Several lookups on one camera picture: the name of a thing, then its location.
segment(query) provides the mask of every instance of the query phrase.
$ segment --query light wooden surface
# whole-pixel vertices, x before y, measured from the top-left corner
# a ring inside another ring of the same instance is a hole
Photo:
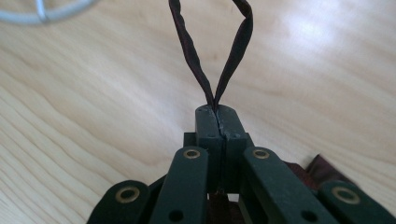
[[[301,165],[321,153],[396,215],[396,2],[250,4],[221,103],[257,146]],[[243,17],[226,0],[183,0],[182,14],[214,89]],[[167,1],[0,23],[0,222],[86,222],[112,185],[167,172],[204,103]]]

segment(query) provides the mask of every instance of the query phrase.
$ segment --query hole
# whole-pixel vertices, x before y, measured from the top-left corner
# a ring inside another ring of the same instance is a hole
[[[117,191],[116,200],[119,203],[131,203],[139,197],[139,194],[140,190],[137,187],[125,187]]]
[[[332,188],[332,195],[334,195],[335,198],[344,203],[358,204],[361,202],[361,198],[357,193],[344,187]]]
[[[262,149],[255,149],[253,150],[253,156],[258,159],[267,159],[270,157],[270,154]]]
[[[188,149],[183,154],[187,159],[196,159],[201,156],[201,153],[195,149]]]
[[[316,222],[318,221],[318,217],[315,213],[311,212],[311,211],[303,211],[301,212],[301,216],[309,221],[309,222]]]
[[[180,210],[175,210],[169,213],[169,219],[173,222],[179,222],[183,220],[183,212]]]

